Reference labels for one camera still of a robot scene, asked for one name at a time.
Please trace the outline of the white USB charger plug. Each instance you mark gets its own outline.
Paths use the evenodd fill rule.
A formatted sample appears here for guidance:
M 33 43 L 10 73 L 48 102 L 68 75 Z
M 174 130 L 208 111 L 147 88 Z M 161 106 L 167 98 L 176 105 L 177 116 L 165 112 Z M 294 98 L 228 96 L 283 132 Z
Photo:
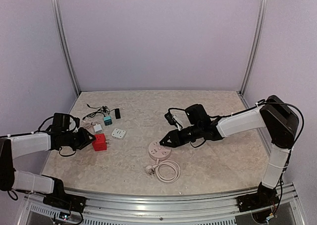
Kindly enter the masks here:
M 94 125 L 93 129 L 96 134 L 101 134 L 103 132 L 102 126 L 100 124 Z

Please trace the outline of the black power adapter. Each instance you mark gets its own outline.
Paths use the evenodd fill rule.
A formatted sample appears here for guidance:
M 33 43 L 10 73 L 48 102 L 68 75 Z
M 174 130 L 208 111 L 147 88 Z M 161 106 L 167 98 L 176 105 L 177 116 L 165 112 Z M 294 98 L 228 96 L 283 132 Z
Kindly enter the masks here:
M 121 119 L 121 113 L 119 108 L 114 109 L 114 113 L 116 119 Z

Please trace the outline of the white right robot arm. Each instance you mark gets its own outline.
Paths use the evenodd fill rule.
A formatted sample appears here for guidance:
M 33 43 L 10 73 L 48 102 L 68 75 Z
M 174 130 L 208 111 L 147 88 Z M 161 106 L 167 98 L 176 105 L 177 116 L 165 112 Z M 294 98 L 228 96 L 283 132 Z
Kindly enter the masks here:
M 168 132 L 160 145 L 177 148 L 198 139 L 220 141 L 232 135 L 256 130 L 264 143 L 269 160 L 257 191 L 237 198 L 241 212 L 255 210 L 281 201 L 277 187 L 289 166 L 292 150 L 303 132 L 305 120 L 296 106 L 283 102 L 276 95 L 260 100 L 249 109 L 228 115 L 210 116 L 201 104 L 184 109 L 190 126 L 184 128 L 169 108 L 165 119 L 176 127 Z

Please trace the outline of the pink round power strip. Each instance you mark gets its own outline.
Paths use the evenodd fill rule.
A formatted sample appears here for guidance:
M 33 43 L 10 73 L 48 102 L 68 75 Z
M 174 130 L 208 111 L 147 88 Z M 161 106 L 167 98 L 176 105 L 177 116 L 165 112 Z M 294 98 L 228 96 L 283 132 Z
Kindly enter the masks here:
M 159 141 L 153 141 L 148 145 L 148 154 L 154 161 L 164 161 L 171 155 L 171 148 L 160 145 Z

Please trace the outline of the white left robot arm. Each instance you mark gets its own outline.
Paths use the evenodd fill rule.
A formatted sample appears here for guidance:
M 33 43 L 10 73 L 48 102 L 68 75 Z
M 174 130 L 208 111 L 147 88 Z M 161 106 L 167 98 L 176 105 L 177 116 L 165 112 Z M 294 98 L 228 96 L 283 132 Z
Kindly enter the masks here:
M 69 147 L 73 153 L 92 144 L 96 137 L 80 126 L 80 119 L 70 114 L 56 112 L 42 124 L 52 123 L 42 129 L 20 134 L 7 134 L 0 138 L 0 189 L 16 201 L 17 193 L 42 195 L 43 203 L 61 209 L 82 212 L 86 198 L 65 192 L 61 179 L 17 170 L 14 160 L 40 152 L 58 151 Z

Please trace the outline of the teal USB charger plug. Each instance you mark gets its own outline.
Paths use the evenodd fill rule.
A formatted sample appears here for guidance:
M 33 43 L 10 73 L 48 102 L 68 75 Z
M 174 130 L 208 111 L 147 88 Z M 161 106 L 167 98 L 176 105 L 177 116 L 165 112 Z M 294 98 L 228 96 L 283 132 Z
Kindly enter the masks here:
M 108 126 L 108 125 L 111 125 L 112 124 L 112 118 L 110 115 L 107 115 L 103 118 L 103 121 L 104 121 L 104 125 L 105 126 Z

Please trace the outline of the red cube socket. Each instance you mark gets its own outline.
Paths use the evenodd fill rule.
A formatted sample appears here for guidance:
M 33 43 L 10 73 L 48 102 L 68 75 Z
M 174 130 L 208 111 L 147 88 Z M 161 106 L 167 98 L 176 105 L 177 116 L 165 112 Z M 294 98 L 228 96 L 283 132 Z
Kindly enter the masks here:
M 103 133 L 95 134 L 95 140 L 92 142 L 94 151 L 106 151 L 107 150 L 107 139 Z

